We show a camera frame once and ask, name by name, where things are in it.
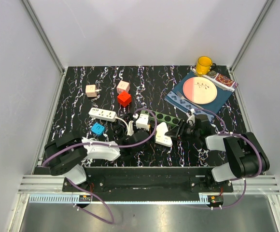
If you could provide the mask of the white triangular power strip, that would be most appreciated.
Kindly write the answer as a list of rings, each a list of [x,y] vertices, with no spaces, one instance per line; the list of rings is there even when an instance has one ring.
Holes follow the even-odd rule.
[[[168,132],[167,124],[165,122],[158,124],[155,133],[155,143],[166,147],[172,147],[172,139],[166,136],[166,132]]]

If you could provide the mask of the green power strip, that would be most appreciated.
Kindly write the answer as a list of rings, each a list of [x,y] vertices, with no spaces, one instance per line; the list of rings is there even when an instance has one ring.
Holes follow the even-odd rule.
[[[147,115],[149,117],[149,122],[154,122],[154,117],[147,110],[142,110],[140,113]],[[177,126],[181,120],[180,118],[166,115],[157,111],[152,111],[152,113],[155,115],[158,124],[165,122],[170,128]]]

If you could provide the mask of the red cube socket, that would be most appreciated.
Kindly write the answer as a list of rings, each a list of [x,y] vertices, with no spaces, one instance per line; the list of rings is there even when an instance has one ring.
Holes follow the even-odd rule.
[[[117,101],[121,106],[127,107],[132,102],[132,97],[129,93],[123,91],[117,96]]]

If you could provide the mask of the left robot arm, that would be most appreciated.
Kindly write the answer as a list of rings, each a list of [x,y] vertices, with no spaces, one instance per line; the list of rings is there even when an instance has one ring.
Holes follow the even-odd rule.
[[[48,168],[50,175],[62,175],[73,182],[79,191],[89,188],[90,180],[82,166],[82,161],[127,160],[134,153],[143,150],[149,144],[149,133],[139,130],[133,135],[121,139],[102,142],[81,137],[77,132],[70,132],[49,142],[44,147],[45,161],[42,167]]]

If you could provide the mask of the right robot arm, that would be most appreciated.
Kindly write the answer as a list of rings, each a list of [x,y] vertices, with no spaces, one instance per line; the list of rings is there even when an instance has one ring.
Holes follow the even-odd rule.
[[[198,141],[206,150],[226,153],[228,162],[214,167],[205,179],[206,189],[212,192],[224,181],[256,177],[270,168],[269,159],[252,132],[215,134],[207,115],[182,119],[165,135],[178,141]]]

